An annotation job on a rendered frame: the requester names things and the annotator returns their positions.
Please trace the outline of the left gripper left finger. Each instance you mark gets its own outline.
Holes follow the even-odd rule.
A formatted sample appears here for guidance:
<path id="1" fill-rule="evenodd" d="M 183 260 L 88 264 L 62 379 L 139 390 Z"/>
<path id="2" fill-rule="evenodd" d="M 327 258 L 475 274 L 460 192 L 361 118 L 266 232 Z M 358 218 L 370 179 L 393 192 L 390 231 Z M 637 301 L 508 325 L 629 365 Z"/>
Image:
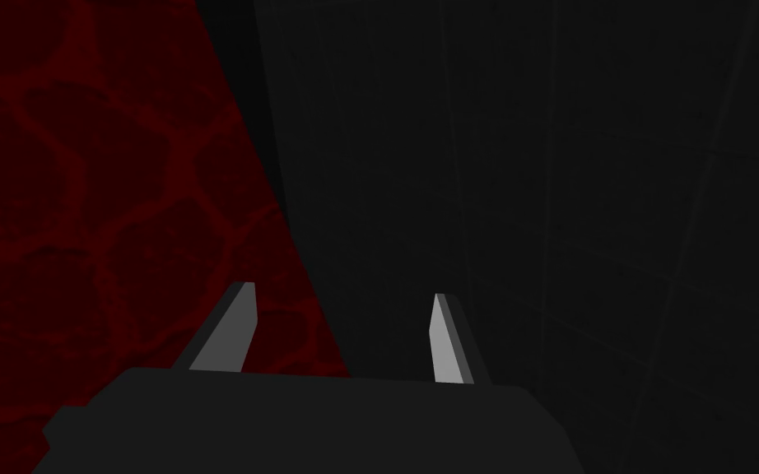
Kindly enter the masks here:
<path id="1" fill-rule="evenodd" d="M 231 283 L 172 365 L 239 373 L 258 325 L 255 284 Z"/>

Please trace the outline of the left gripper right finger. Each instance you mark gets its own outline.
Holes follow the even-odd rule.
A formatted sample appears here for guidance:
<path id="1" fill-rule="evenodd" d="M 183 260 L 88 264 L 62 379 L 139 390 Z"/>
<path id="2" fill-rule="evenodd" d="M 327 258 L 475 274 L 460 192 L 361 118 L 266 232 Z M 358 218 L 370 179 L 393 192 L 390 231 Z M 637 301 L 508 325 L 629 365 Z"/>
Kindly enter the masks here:
<path id="1" fill-rule="evenodd" d="M 491 384 L 467 315 L 455 295 L 435 295 L 428 334 L 436 382 Z"/>

